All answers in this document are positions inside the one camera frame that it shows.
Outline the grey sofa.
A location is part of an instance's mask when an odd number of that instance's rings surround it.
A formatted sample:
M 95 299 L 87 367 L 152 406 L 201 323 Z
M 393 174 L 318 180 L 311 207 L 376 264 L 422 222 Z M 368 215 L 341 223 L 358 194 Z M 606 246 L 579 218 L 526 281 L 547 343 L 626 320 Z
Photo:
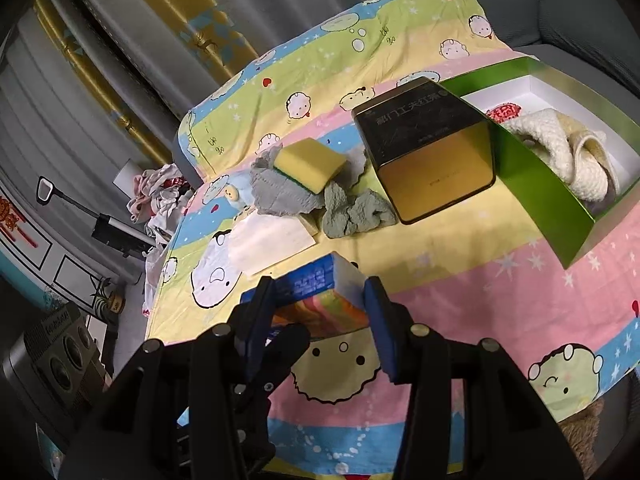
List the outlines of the grey sofa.
M 639 94 L 639 34 L 616 0 L 477 0 L 515 50 L 544 44 Z

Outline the yellow green sponge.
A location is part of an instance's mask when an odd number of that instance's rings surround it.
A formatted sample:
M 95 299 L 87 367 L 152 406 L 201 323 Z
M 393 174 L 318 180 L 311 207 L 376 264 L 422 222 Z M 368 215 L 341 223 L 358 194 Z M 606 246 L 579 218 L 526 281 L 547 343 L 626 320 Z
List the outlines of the yellow green sponge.
M 319 194 L 346 162 L 345 155 L 307 138 L 281 148 L 273 166 L 311 193 Z

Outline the grey green rag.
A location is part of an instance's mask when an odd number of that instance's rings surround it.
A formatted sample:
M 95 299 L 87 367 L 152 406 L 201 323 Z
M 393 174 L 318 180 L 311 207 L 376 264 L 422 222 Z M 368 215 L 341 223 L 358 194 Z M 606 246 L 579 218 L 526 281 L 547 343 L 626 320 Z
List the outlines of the grey green rag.
M 398 222 L 392 205 L 370 188 L 358 195 L 349 195 L 341 185 L 330 182 L 323 196 L 326 211 L 321 219 L 321 229 L 331 240 L 393 226 Z

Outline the yellow patterned curtain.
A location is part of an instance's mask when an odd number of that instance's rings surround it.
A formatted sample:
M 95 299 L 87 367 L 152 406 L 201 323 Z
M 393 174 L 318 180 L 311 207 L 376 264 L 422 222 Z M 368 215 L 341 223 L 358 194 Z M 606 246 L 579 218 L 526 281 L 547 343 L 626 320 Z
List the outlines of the yellow patterned curtain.
M 125 136 L 171 162 L 183 115 L 256 58 L 220 0 L 32 0 L 46 34 Z

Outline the cream knitted towel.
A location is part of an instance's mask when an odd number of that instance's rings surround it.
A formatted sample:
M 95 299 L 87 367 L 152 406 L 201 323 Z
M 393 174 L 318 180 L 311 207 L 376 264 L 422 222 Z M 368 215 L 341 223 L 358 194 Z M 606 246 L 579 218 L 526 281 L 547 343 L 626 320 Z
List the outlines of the cream knitted towel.
M 554 108 L 502 124 L 535 153 L 583 202 L 602 203 L 620 194 L 620 180 L 605 147 L 606 134 Z

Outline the grey cloth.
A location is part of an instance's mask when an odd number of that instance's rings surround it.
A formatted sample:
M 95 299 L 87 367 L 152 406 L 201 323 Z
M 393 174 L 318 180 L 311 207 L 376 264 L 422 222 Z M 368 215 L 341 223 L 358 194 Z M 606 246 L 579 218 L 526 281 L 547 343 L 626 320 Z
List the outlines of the grey cloth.
M 324 207 L 323 192 L 311 193 L 297 181 L 274 168 L 274 160 L 282 146 L 276 145 L 258 156 L 250 166 L 250 186 L 253 205 L 258 214 L 272 216 L 296 216 L 309 214 Z M 347 162 L 333 182 L 344 190 L 352 188 L 366 169 L 367 157 L 364 147 L 357 145 L 346 153 Z

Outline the blue orange tissue pack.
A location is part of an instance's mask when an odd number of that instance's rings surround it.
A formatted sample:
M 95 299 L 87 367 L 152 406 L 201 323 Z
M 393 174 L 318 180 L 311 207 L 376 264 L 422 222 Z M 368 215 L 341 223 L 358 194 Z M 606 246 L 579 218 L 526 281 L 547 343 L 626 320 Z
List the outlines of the blue orange tissue pack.
M 365 281 L 358 266 L 330 252 L 277 278 L 262 276 L 242 293 L 231 318 L 242 327 L 257 323 L 269 338 L 291 324 L 302 324 L 314 339 L 349 334 L 369 326 Z

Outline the red white patterned pouch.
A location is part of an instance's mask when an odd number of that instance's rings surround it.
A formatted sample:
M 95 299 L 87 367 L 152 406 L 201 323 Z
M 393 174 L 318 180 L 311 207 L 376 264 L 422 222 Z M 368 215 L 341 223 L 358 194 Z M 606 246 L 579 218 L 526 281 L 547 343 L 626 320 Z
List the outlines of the red white patterned pouch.
M 522 108 L 518 104 L 505 102 L 488 110 L 486 115 L 497 124 L 502 124 L 520 116 L 521 111 Z

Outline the pile of crumpled clothes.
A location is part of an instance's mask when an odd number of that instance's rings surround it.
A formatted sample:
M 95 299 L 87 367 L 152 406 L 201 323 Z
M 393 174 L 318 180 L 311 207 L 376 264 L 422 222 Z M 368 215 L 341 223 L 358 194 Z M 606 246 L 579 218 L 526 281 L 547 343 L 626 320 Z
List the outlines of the pile of crumpled clothes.
M 147 169 L 132 179 L 134 197 L 127 204 L 132 222 L 142 224 L 155 244 L 167 245 L 193 196 L 193 188 L 175 164 Z

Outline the white paper tissue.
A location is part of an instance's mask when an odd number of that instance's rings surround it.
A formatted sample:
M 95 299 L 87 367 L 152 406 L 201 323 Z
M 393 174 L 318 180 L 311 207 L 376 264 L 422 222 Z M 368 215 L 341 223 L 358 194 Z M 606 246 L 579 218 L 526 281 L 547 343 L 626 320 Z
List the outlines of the white paper tissue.
M 255 275 L 316 244 L 297 217 L 276 217 L 252 212 L 228 235 L 229 262 L 247 275 Z

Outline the colourful cartoon bed sheet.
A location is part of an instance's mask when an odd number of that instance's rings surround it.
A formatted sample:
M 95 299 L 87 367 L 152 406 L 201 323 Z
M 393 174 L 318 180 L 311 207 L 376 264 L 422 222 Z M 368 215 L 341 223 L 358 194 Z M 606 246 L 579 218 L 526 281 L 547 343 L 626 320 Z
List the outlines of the colourful cartoon bed sheet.
M 582 82 L 639 122 L 639 101 L 600 70 L 561 50 L 534 44 L 465 54 L 342 96 L 348 113 L 322 133 L 289 134 L 242 164 L 202 178 L 169 245 L 149 334 L 168 344 L 222 322 L 258 281 L 229 262 L 214 240 L 252 212 L 250 166 L 262 152 L 311 138 L 347 153 L 363 143 L 352 120 L 356 105 L 418 77 L 440 83 L 488 65 L 528 56 Z M 566 401 L 550 410 L 567 418 L 611 389 L 639 359 L 639 202 L 582 258 L 564 268 L 518 199 L 496 182 L 457 205 L 413 224 L 396 223 L 316 244 L 270 266 L 280 276 L 330 252 L 378 276 L 393 300 L 443 335 L 469 341 L 493 336 L 521 368 L 536 368 L 564 346 L 591 351 L 597 385 L 570 384 Z

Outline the green white cardboard box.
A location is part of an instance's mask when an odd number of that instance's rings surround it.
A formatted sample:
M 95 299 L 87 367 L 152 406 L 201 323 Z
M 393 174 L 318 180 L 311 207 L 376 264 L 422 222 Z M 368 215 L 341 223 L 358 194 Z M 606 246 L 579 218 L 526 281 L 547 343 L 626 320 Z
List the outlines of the green white cardboard box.
M 496 127 L 500 180 L 525 208 L 564 268 L 582 258 L 624 220 L 639 201 L 639 123 L 582 82 L 523 56 L 488 65 L 442 82 L 451 93 L 487 112 L 518 104 L 521 114 L 553 108 L 606 135 L 605 149 L 620 192 L 589 208 L 525 142 Z

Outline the black gold tin box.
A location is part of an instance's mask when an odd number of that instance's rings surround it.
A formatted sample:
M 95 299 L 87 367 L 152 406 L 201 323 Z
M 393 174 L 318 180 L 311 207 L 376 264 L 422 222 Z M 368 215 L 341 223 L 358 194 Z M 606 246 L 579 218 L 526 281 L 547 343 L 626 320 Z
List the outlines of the black gold tin box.
M 373 170 L 399 221 L 413 224 L 496 180 L 497 125 L 426 77 L 352 110 Z

